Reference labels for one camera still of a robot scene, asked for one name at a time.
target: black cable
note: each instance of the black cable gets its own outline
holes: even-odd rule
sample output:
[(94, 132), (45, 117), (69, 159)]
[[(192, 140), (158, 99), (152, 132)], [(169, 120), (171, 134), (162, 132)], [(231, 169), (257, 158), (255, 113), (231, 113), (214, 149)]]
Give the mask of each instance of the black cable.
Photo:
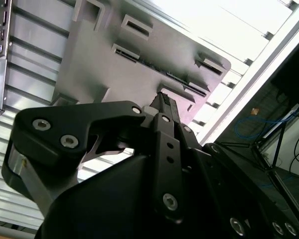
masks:
[(292, 165), (293, 165), (293, 163), (294, 163), (294, 161), (296, 160), (296, 158), (299, 156), (299, 153), (294, 157), (294, 159), (291, 161), (291, 164), (290, 164), (290, 166), (289, 166), (289, 173), (291, 173), (291, 167), (292, 167)]
[(299, 159), (297, 159), (297, 155), (296, 155), (296, 150), (297, 150), (298, 143), (299, 143), (299, 138), (298, 138), (298, 140), (297, 140), (297, 142), (295, 144), (295, 147), (294, 147), (294, 157), (295, 157), (294, 160), (297, 160), (299, 162)]

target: mounting hole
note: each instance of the mounting hole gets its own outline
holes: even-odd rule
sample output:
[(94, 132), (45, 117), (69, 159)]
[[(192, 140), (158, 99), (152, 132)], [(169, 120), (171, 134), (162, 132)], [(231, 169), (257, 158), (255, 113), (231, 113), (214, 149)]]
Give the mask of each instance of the mounting hole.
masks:
[(215, 183), (216, 183), (218, 186), (220, 186), (221, 183), (219, 182), (219, 180), (218, 180), (217, 178), (215, 178), (214, 180), (215, 180)]
[(66, 142), (66, 143), (73, 144), (73, 143), (74, 143), (74, 140), (71, 139), (71, 138), (66, 138), (66, 139), (65, 139), (65, 142)]
[(206, 164), (207, 164), (207, 166), (210, 167), (210, 168), (213, 167), (213, 165), (212, 165), (210, 162), (208, 162), (208, 161), (206, 162)]
[(46, 123), (43, 122), (43, 121), (41, 121), (41, 122), (38, 123), (38, 127), (45, 128), (46, 127)]
[(167, 160), (169, 163), (174, 163), (174, 159), (172, 159), (171, 157), (167, 157)]
[(171, 143), (167, 143), (167, 146), (168, 146), (169, 148), (174, 148), (174, 145), (172, 145)]

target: metal plate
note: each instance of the metal plate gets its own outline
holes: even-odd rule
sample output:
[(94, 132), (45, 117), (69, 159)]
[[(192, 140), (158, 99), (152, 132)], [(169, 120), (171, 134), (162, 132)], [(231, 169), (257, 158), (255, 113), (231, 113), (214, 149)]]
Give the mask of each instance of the metal plate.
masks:
[[(83, 6), (77, 3), (76, 7), (78, 14), (86, 17), (88, 12), (81, 12)], [(230, 69), (228, 60), (125, 1), (112, 0), (99, 11), (102, 10), (105, 14), (100, 18), (97, 18), (96, 9), (90, 21), (73, 23), (66, 59), (61, 64), (56, 84), (57, 92), (82, 103), (91, 103), (101, 95), (104, 102), (129, 100), (143, 107), (151, 104), (163, 84), (176, 91), (184, 91), (180, 83), (153, 70), (151, 66), (135, 63), (116, 54), (112, 49), (114, 44), (125, 48), (135, 58), (140, 57), (178, 78), (185, 81), (193, 78), (207, 85), (210, 92)], [(132, 21), (130, 19), (138, 22), (143, 31), (147, 32), (128, 28), (125, 23)], [(96, 31), (94, 29), (99, 22), (101, 26)], [(195, 64), (199, 53), (222, 65), (225, 68), (223, 75), (215, 77), (213, 73), (202, 70), (203, 67), (199, 68)], [(209, 95), (207, 93), (207, 97), (203, 98), (192, 94), (196, 105), (190, 112), (180, 114), (184, 123), (191, 122)]]

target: corrugated metal wall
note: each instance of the corrugated metal wall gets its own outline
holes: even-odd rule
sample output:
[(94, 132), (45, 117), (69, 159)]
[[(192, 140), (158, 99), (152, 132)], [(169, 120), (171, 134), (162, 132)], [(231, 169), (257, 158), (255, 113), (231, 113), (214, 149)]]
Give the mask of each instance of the corrugated metal wall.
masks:
[[(181, 15), (176, 15), (180, 11), (177, 4), (171, 1), (150, 2), (164, 9), (171, 17), (189, 25), (191, 31), (197, 32), (199, 37), (206, 40), (207, 47), (228, 58), (232, 63), (232, 71), (209, 98), (209, 104), (204, 106), (191, 123), (190, 126), (196, 133), (230, 94), (266, 46), (270, 36), (275, 34), (289, 17), (292, 11), (287, 6), (290, 3), (287, 0), (285, 2), (283, 4), (276, 0), (267, 0), (261, 5), (251, 0), (237, 0), (235, 4), (218, 1), (218, 6), (206, 7), (207, 1), (200, 3), (192, 0), (186, 1), (186, 5), (180, 4)], [(69, 34), (74, 3), (73, 0), (14, 2), (10, 37), (12, 45), (9, 48), (6, 78), (6, 111), (0, 116), (0, 169), (15, 114), (26, 108), (45, 107), (51, 102)], [(188, 17), (193, 14), (193, 4), (198, 4), (196, 8), (202, 4), (200, 8), (207, 11), (197, 12), (194, 17)], [(258, 5), (266, 9), (266, 14), (261, 14), (261, 9), (254, 10)], [(197, 25), (197, 22), (209, 23)], [(131, 153), (128, 149), (124, 154), (92, 160), (84, 165), (79, 179), (89, 178)], [(37, 229), (42, 219), (36, 204), (7, 186), (0, 172), (0, 221)]]

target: rectangular slot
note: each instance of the rectangular slot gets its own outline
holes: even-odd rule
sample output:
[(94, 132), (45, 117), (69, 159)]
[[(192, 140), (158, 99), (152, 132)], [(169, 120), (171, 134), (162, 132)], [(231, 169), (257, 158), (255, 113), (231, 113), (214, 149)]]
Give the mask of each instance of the rectangular slot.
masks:
[(5, 26), (6, 25), (6, 16), (7, 16), (7, 12), (5, 11), (3, 13), (3, 22), (2, 22), (2, 25)]
[(120, 55), (120, 56), (122, 56), (122, 57), (124, 57), (124, 58), (126, 58), (130, 61), (133, 61), (134, 63), (137, 63), (137, 61), (138, 61), (137, 58), (135, 58), (135, 57), (131, 56), (130, 54), (128, 54), (124, 51), (121, 51), (119, 49), (115, 50), (115, 54), (118, 54), (118, 55)]
[(2, 31), (1, 31), (1, 40), (2, 40), (2, 41), (4, 40), (4, 36), (5, 36), (5, 30), (2, 30)]
[(141, 34), (145, 35), (146, 37), (149, 37), (149, 36), (150, 36), (150, 35), (149, 35), (150, 33), (149, 33), (148, 31), (146, 31), (144, 28), (142, 28), (142, 27), (136, 25), (135, 23), (133, 23), (133, 22), (131, 22), (131, 21), (128, 21), (128, 22), (126, 23), (126, 25), (129, 26), (129, 27), (131, 27), (131, 28), (133, 28), (134, 30), (140, 32)]
[(206, 62), (201, 62), (199, 61), (199, 63), (201, 64), (201, 66), (207, 68), (208, 70), (214, 72), (215, 74), (217, 74), (218, 76), (221, 76), (221, 74), (223, 74), (222, 71), (218, 70), (217, 68), (207, 64)]
[(150, 33), (153, 31), (151, 26), (146, 25), (127, 14), (123, 19), (121, 27), (146, 41), (149, 39)]

